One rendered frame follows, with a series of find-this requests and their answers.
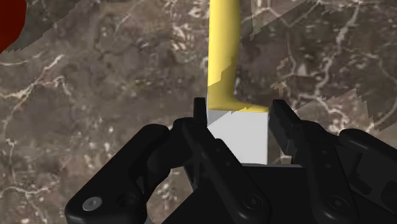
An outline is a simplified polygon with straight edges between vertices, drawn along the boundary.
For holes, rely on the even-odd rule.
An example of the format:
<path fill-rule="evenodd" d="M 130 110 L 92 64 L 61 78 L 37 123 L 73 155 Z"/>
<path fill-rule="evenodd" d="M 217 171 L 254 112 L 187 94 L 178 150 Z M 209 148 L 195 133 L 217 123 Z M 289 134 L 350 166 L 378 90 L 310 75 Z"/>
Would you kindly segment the yellow handled knife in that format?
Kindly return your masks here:
<path fill-rule="evenodd" d="M 268 107 L 234 96 L 240 1 L 209 0 L 207 128 L 243 164 L 268 164 Z"/>

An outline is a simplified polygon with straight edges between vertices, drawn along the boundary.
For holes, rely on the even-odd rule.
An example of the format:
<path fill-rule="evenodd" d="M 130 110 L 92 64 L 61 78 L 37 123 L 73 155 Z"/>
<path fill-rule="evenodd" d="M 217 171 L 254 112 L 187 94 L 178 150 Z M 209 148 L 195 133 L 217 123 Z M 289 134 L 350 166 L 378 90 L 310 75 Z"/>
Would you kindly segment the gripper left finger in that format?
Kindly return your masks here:
<path fill-rule="evenodd" d="M 151 224 L 147 202 L 176 167 L 193 193 L 162 224 L 268 224 L 270 203 L 207 128 L 205 100 L 172 128 L 144 126 L 66 204 L 67 224 Z"/>

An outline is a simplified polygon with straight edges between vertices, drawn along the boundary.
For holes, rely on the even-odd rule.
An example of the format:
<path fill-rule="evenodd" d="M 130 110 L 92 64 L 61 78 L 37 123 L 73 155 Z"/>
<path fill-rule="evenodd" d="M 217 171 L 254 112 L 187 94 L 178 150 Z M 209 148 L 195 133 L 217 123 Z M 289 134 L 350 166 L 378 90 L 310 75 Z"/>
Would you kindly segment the dark red round object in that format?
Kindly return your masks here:
<path fill-rule="evenodd" d="M 25 0 L 0 0 L 0 53 L 15 42 L 25 25 Z"/>

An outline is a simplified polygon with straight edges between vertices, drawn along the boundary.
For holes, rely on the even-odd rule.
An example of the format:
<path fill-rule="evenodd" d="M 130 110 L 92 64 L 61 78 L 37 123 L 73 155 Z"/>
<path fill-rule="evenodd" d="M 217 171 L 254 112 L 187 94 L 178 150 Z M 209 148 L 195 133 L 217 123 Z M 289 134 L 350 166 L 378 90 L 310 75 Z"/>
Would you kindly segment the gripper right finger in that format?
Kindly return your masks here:
<path fill-rule="evenodd" d="M 316 224 L 397 224 L 397 149 L 360 129 L 335 135 L 275 99 L 269 128 L 305 170 Z"/>

